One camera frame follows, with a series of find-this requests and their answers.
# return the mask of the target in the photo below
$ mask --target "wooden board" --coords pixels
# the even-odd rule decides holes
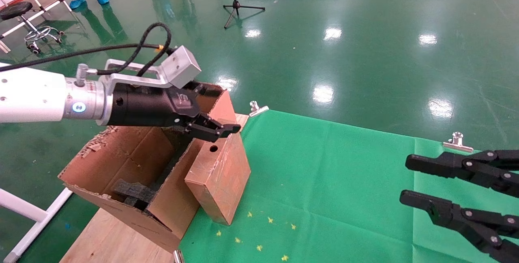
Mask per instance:
[[[248,115],[237,114],[245,126]],[[60,263],[173,263],[173,255],[100,208]]]

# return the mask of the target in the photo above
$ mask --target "white pole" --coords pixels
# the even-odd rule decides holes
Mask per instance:
[[[27,248],[31,245],[34,239],[37,238],[39,233],[45,228],[45,226],[50,222],[52,217],[60,210],[61,206],[65,204],[67,199],[72,195],[72,191],[68,188],[63,189],[58,197],[52,202],[52,204],[47,208],[46,216],[41,222],[37,222],[33,225],[33,227],[27,232],[26,235],[19,241],[19,243],[15,246],[15,248],[9,253],[9,255],[4,259],[4,263],[15,263],[22,256],[22,254],[27,250]]]
[[[41,222],[47,216],[43,209],[30,204],[29,202],[0,189],[0,206],[10,209],[24,217],[28,217],[35,222]]]

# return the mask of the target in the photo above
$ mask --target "cardboard box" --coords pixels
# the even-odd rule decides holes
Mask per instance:
[[[250,174],[241,135],[237,133],[215,143],[205,143],[185,182],[207,215],[214,222],[228,226]]]
[[[217,94],[197,97],[202,111],[235,123],[228,91],[208,86]],[[58,178],[74,193],[173,252],[199,207],[184,178],[204,143],[161,128],[110,126],[87,143]],[[174,156],[180,156],[178,163],[144,210],[124,204],[124,196],[112,191],[119,179],[151,187],[167,173]]]

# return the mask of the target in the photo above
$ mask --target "green cloth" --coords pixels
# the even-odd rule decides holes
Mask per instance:
[[[400,204],[400,192],[519,214],[515,198],[405,167],[408,154],[438,156],[438,141],[272,110],[242,135],[252,173],[234,221],[216,224],[200,209],[180,245],[187,263],[493,262]]]

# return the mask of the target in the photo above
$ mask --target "robotic arm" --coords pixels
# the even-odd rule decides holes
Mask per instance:
[[[108,60],[104,69],[123,64]],[[132,62],[126,69],[142,67]],[[200,67],[186,47],[179,47],[148,72],[156,78],[112,73],[88,80],[98,71],[85,64],[78,65],[76,78],[31,68],[3,71],[0,123],[66,118],[93,119],[100,126],[172,126],[213,142],[240,130],[237,124],[220,124],[200,111],[196,96],[206,93],[206,88],[193,81]]]

